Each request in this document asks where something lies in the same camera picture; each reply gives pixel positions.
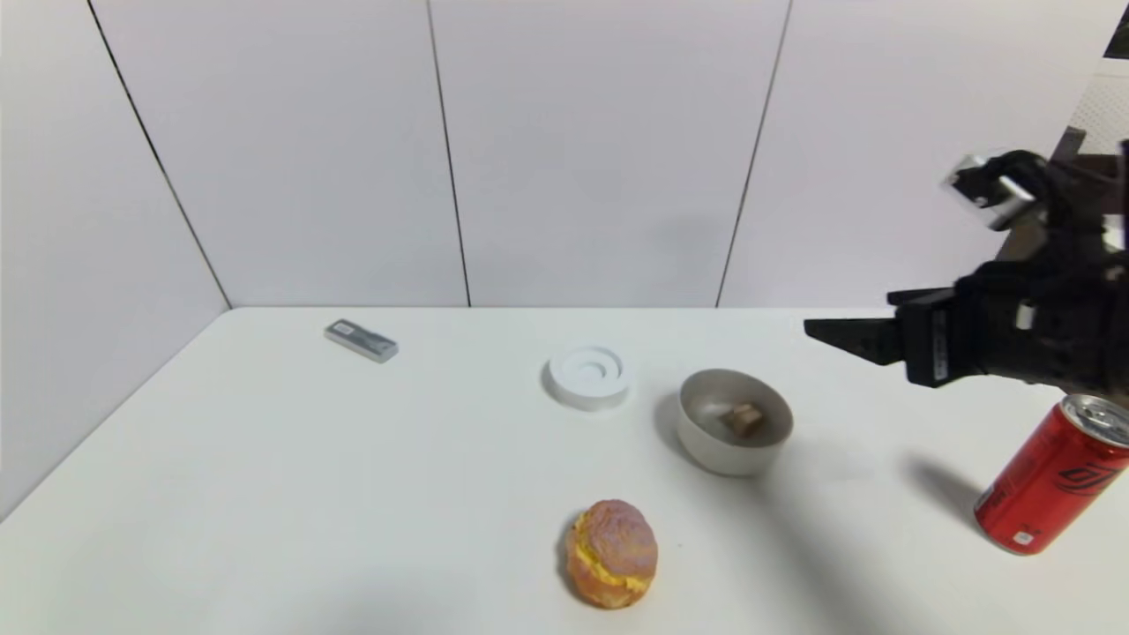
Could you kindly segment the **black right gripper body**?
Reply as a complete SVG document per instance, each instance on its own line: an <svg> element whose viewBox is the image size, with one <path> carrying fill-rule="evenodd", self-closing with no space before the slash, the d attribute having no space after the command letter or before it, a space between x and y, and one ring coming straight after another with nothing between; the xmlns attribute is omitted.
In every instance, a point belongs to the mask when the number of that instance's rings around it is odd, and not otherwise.
<svg viewBox="0 0 1129 635"><path fill-rule="evenodd" d="M1016 325L1029 284L1017 276L970 275L943 306L896 307L905 374L927 388L965 377L1019 379L1039 385L1036 366Z"/></svg>

